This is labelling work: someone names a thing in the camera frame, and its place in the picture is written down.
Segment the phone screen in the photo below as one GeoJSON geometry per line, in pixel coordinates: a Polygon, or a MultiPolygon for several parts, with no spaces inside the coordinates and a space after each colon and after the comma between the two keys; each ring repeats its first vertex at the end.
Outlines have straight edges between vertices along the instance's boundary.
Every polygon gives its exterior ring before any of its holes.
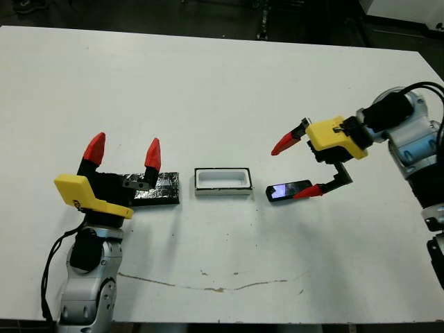
{"type": "Polygon", "coordinates": [[[270,185],[266,188],[266,196],[269,201],[279,201],[293,198],[293,196],[303,189],[311,186],[309,180],[301,180],[299,182],[287,182],[285,184],[270,185]]]}

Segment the dark floor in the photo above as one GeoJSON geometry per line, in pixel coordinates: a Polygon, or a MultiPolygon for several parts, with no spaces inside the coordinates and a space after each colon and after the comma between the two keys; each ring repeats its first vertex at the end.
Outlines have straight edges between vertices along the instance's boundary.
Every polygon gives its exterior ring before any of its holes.
{"type": "MultiPolygon", "coordinates": [[[[426,37],[420,26],[365,18],[355,0],[330,0],[322,13],[286,10],[278,0],[271,0],[271,5],[268,41],[419,51],[444,78],[444,39],[426,37]]],[[[16,15],[11,0],[0,0],[0,25],[255,40],[261,18],[262,11],[253,7],[253,0],[74,0],[72,7],[68,0],[52,0],[49,9],[30,15],[16,15]]],[[[348,325],[324,326],[326,333],[352,332],[349,329],[348,325]]],[[[132,325],[113,327],[113,332],[131,331],[132,325]]],[[[444,332],[444,323],[358,325],[357,331],[444,332]]],[[[0,321],[3,332],[47,330],[42,322],[0,321]]]]}

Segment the foil-wrapped block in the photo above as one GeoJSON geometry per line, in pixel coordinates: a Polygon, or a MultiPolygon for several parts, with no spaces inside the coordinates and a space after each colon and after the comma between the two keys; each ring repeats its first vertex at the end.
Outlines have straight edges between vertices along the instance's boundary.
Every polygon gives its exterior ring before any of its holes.
{"type": "MultiPolygon", "coordinates": [[[[128,173],[122,175],[129,182],[143,182],[143,173],[128,173]]],[[[132,207],[149,205],[170,205],[179,203],[179,173],[159,173],[154,189],[148,191],[136,190],[132,207]]]]}

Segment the robotic arm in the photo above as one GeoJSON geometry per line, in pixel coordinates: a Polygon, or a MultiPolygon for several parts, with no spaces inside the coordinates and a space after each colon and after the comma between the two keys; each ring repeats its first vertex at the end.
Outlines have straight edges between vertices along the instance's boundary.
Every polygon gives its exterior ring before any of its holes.
{"type": "Polygon", "coordinates": [[[76,229],[54,243],[42,277],[43,317],[60,333],[104,333],[110,329],[122,260],[121,226],[133,215],[130,207],[148,204],[146,196],[139,194],[155,188],[159,177],[159,139],[148,149],[143,174],[97,172],[104,147],[105,133],[99,133],[83,154],[77,174],[62,174],[54,180],[63,201],[85,215],[76,229]],[[46,301],[49,264],[62,240],[73,234],[76,240],[67,256],[68,281],[55,326],[46,301]]]}
{"type": "MultiPolygon", "coordinates": [[[[421,82],[387,90],[370,107],[358,110],[347,119],[335,117],[318,123],[303,119],[276,144],[271,155],[278,155],[307,135],[316,161],[333,164],[338,173],[326,184],[306,183],[292,197],[322,196],[351,183],[343,163],[366,157],[366,149],[373,142],[388,141],[390,154],[423,208],[421,214],[427,227],[430,231],[444,230],[443,122],[440,125],[429,120],[424,98],[413,91],[417,88],[435,92],[444,105],[444,88],[436,83],[421,82]]],[[[276,186],[268,187],[267,195],[276,186]]],[[[430,240],[427,248],[444,288],[444,233],[430,240]]]]}

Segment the red fingertip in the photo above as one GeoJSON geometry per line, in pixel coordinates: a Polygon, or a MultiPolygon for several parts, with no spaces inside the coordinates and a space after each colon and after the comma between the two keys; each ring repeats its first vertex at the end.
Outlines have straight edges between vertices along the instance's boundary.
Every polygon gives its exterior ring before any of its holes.
{"type": "Polygon", "coordinates": [[[93,162],[95,165],[102,163],[103,152],[105,151],[105,133],[100,132],[88,144],[83,158],[93,162]]]}
{"type": "Polygon", "coordinates": [[[272,156],[278,155],[281,151],[290,148],[294,144],[299,142],[298,139],[293,138],[291,132],[284,135],[284,137],[276,144],[275,148],[271,151],[272,156]]]}
{"type": "Polygon", "coordinates": [[[293,199],[309,198],[311,196],[322,196],[322,195],[323,193],[321,187],[318,184],[316,184],[306,189],[303,189],[301,192],[295,194],[293,196],[293,199]]]}
{"type": "Polygon", "coordinates": [[[160,165],[160,141],[156,137],[146,152],[145,167],[153,167],[157,171],[160,171],[160,165]]]}

